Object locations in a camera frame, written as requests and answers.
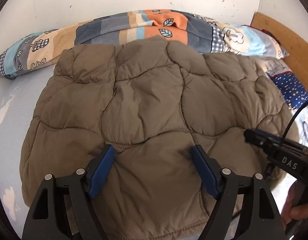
blue gripper pad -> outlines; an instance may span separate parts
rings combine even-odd
[[[193,161],[193,163],[196,167],[196,170],[197,170],[199,176],[201,177],[201,180],[203,182],[203,185],[204,185],[207,193],[209,195],[212,195],[214,199],[217,199],[220,195],[220,192],[217,189],[217,185],[219,184],[219,181],[217,181],[212,169],[210,168],[210,166],[207,164],[207,161],[205,160],[205,158],[209,158],[209,157],[206,155],[206,153],[202,149],[202,151],[206,155],[204,157],[203,154],[199,151],[198,147],[200,147],[202,149],[202,147],[200,145],[195,145],[191,149],[192,161]]]
[[[102,190],[102,187],[106,181],[107,175],[110,172],[110,169],[113,165],[115,159],[115,149],[112,145],[106,145],[103,149],[100,156],[90,161],[87,169],[87,186],[88,186],[88,195],[90,198],[94,198]]]

black cable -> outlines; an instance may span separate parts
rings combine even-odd
[[[298,116],[298,114],[305,108],[308,106],[308,100],[306,100],[302,105],[301,107],[296,111],[296,113],[293,115],[292,119],[290,120],[290,122],[288,123],[284,133],[283,133],[283,136],[282,136],[282,139],[281,139],[281,142],[279,143],[280,145],[282,145],[282,143],[284,142],[284,139],[289,131],[289,129],[291,128],[291,125],[292,123],[294,122],[295,118]]]

quilted fabric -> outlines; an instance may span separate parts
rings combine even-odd
[[[110,143],[119,153],[93,200],[109,238],[199,234],[214,200],[190,147],[201,144],[222,167],[252,176],[267,161],[245,143],[244,130],[282,135],[290,118],[252,58],[202,55],[159,37],[79,45],[62,53],[37,102],[22,147],[23,197],[30,205],[47,173],[69,175]],[[288,136],[297,140],[296,126]]]

wooden headboard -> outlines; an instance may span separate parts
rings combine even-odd
[[[255,13],[251,26],[271,32],[290,53],[283,60],[308,91],[308,43],[285,25],[262,13]]]

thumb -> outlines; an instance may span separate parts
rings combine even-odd
[[[308,218],[308,203],[291,209],[290,216],[292,219],[300,220]]]

